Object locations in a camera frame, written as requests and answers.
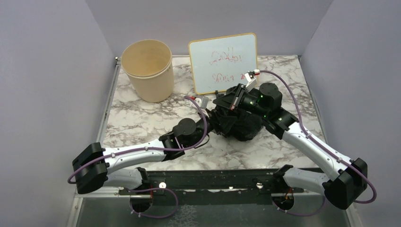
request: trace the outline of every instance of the yellow frame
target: yellow frame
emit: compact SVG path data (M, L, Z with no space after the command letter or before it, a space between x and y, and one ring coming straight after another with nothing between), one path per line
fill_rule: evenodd
M200 39L200 40L194 40L194 41L189 42L189 44L188 44L188 52L189 52L189 59L190 59L190 62L191 62L191 71L192 71L193 87L194 87L194 89L195 89L195 93L196 93L196 94L198 94L198 95L213 94L214 91L206 92L206 93L198 93L198 92L196 91L195 78L194 78L193 67L192 67L191 49L189 48L189 46L191 45L191 43L200 42L200 41L207 41L207 40L213 40L213 39L228 38L228 37L234 37L234 36L240 36L240 35L254 35L254 36L255 36L256 66L258 66L258 38L257 38L256 34L253 33L253 32L243 33L243 34L237 34L237 35L220 36L220 37L209 38L209 39Z

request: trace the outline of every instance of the white marble surface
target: white marble surface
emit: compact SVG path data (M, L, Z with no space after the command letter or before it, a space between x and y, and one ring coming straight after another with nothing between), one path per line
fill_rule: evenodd
M322 139L321 127L297 56L260 56L258 64L259 69L279 74L290 85L300 104L305 126ZM199 120L190 102L183 99L185 95L195 95L189 57L173 58L173 67L174 92L161 103L141 100L128 76L120 71L103 141L104 147L125 147L144 143L171 131L182 118ZM283 93L282 106L296 115L294 104L284 85L269 74L261 74L259 84L266 81L278 85ZM210 133L210 142L202 148L186 151L186 155L175 160L145 163L140 166L147 170L205 170L280 168L285 164L316 167L295 147L262 129L248 142L239 142Z

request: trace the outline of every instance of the beige bin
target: beige bin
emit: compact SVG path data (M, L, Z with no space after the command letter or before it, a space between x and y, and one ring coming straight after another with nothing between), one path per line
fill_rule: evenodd
M122 53L121 67L138 96L148 102L161 102L173 92L173 55L158 40L136 42Z

